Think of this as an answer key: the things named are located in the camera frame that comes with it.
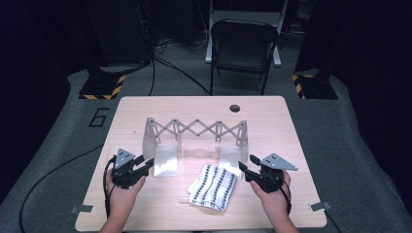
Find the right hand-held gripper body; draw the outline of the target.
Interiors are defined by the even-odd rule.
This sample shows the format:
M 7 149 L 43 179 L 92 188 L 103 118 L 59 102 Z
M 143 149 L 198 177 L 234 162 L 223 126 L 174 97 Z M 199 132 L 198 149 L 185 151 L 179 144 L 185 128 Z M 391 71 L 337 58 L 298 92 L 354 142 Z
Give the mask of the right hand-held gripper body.
M 284 182 L 283 172 L 285 170 L 297 171 L 298 168 L 273 152 L 264 158 L 260 158 L 259 172 L 250 170 L 250 175 L 245 180 L 249 183 L 256 182 L 266 193 L 278 190 Z

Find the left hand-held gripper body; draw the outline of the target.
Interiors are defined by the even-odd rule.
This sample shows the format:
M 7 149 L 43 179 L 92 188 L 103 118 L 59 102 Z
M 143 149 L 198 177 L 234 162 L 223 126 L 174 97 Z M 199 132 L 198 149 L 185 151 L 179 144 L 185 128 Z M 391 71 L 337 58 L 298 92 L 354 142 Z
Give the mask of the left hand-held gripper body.
M 142 173 L 139 171 L 139 168 L 145 164 L 146 160 L 139 165 L 134 165 L 134 159 L 137 157 L 127 150 L 118 149 L 112 170 L 112 181 L 116 186 L 128 189 L 135 185 L 142 177 L 149 175 L 149 172 Z

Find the grey expandable metal rack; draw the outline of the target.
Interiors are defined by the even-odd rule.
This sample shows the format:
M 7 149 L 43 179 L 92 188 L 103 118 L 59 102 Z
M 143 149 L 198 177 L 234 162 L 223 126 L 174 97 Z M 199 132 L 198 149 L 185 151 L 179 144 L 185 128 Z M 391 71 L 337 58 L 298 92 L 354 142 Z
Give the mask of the grey expandable metal rack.
M 177 176 L 184 158 L 205 157 L 213 158 L 240 180 L 238 162 L 247 163 L 249 155 L 248 123 L 240 120 L 230 125 L 222 120 L 206 123 L 200 119 L 184 123 L 176 118 L 160 123 L 148 117 L 142 150 L 147 159 L 154 159 L 157 178 Z

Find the white patterned dish cloth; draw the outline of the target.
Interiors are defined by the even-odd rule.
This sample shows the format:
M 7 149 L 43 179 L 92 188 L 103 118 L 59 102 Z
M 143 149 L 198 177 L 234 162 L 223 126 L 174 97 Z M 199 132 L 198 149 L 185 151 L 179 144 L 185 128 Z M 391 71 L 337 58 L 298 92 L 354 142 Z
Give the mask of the white patterned dish cloth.
M 223 213 L 228 205 L 237 177 L 223 167 L 205 165 L 189 186 L 189 202 Z

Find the person's right hand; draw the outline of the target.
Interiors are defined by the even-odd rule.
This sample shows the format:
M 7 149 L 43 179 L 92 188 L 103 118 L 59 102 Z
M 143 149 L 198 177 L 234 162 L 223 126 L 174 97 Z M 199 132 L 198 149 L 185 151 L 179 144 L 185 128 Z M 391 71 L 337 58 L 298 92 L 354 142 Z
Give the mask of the person's right hand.
M 260 199 L 263 210 L 273 227 L 277 222 L 291 221 L 288 214 L 288 204 L 292 199 L 290 192 L 291 178 L 286 171 L 283 172 L 283 175 L 284 182 L 281 188 L 270 193 L 266 193 L 256 182 L 251 181 L 251 188 Z

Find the person's left hand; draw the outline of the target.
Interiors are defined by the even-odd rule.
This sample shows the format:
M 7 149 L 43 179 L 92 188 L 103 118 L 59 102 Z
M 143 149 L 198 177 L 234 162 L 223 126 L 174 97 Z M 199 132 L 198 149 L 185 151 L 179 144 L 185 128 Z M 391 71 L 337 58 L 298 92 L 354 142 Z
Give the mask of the person's left hand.
M 136 197 L 142 189 L 146 177 L 141 177 L 138 182 L 130 187 L 124 189 L 118 187 L 113 182 L 112 170 L 109 170 L 106 176 L 107 188 L 109 191 L 110 213 L 107 219 L 111 228 L 122 229 L 134 208 Z

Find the grey tape strip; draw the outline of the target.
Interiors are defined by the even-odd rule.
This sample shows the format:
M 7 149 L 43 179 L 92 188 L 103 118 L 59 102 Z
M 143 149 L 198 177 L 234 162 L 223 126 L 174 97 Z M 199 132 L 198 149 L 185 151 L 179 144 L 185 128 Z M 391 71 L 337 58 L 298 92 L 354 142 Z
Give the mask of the grey tape strip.
M 309 208 L 312 212 L 316 212 L 316 211 L 320 211 L 320 210 L 325 211 L 325 210 L 330 209 L 331 205 L 328 201 L 325 201 L 325 202 L 319 202 L 319 203 L 316 203 L 316 204 L 311 204 L 309 206 Z
M 79 213 L 90 213 L 92 211 L 92 206 L 90 205 L 78 205 L 71 208 L 71 214 L 79 214 Z

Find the black yellow striped stand base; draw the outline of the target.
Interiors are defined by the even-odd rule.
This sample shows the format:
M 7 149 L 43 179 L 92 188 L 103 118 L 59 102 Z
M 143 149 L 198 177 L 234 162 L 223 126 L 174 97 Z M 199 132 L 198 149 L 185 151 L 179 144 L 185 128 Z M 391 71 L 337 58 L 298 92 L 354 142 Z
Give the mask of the black yellow striped stand base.
M 295 72 L 292 81 L 300 99 L 328 99 L 338 98 L 330 83 L 330 74 L 319 71 L 317 74 L 301 74 Z
M 100 69 L 88 69 L 88 78 L 79 92 L 80 99 L 115 99 L 125 80 L 125 73 L 110 73 Z

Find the black folding chair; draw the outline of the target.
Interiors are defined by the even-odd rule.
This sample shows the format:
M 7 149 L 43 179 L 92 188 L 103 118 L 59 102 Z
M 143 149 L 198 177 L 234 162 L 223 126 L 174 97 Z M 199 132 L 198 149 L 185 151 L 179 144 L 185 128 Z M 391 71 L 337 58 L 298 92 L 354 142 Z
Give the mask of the black folding chair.
M 221 19 L 211 32 L 209 93 L 215 86 L 242 88 L 264 94 L 279 33 L 257 21 Z

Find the black equipment cabinet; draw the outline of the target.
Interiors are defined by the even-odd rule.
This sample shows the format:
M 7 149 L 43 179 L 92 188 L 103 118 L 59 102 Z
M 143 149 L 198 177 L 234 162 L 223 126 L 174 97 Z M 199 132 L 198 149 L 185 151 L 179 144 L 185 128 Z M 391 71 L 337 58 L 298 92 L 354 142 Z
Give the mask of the black equipment cabinet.
M 150 61 L 139 0 L 85 0 L 85 3 L 108 64 Z

